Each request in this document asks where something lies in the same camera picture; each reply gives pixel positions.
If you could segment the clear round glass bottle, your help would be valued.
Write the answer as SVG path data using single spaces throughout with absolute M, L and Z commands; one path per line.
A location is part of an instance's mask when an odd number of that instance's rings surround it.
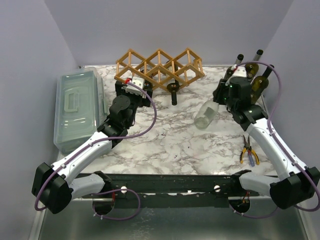
M 194 124 L 197 129 L 204 130 L 218 114 L 219 104 L 213 99 L 207 100 L 199 109 L 194 118 Z

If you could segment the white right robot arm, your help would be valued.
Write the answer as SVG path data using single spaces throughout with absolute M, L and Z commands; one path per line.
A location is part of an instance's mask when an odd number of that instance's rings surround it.
M 247 190 L 271 197 L 280 209 L 287 209 L 319 194 L 320 172 L 308 167 L 279 137 L 267 113 L 251 103 L 251 85 L 245 77 L 221 79 L 213 92 L 213 100 L 227 107 L 233 119 L 261 147 L 277 176 L 243 173 L 230 183 L 230 191 L 241 196 Z

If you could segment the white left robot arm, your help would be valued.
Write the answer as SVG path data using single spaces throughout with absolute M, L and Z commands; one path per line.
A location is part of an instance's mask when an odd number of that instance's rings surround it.
M 131 138 L 128 130 L 135 124 L 138 108 L 155 105 L 152 86 L 143 78 L 117 81 L 115 90 L 109 114 L 93 135 L 63 159 L 51 165 L 43 162 L 35 170 L 31 193 L 35 196 L 36 211 L 48 209 L 57 214 L 75 198 L 89 194 L 104 198 L 110 194 L 111 180 L 103 173 L 92 173 L 84 179 L 78 174 L 123 139 Z

